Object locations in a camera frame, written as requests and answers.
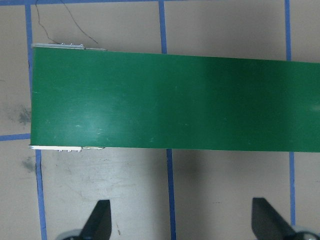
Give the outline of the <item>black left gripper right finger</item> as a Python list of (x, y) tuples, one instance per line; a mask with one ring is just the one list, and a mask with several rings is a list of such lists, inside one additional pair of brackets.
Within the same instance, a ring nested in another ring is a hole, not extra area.
[(263, 197), (254, 197), (251, 228), (258, 240), (292, 240), (296, 231)]

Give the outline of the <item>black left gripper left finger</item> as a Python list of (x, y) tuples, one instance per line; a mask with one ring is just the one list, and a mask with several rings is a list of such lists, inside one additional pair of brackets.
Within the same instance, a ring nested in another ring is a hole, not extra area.
[(81, 240), (109, 240), (112, 233), (110, 200), (99, 200), (82, 231)]

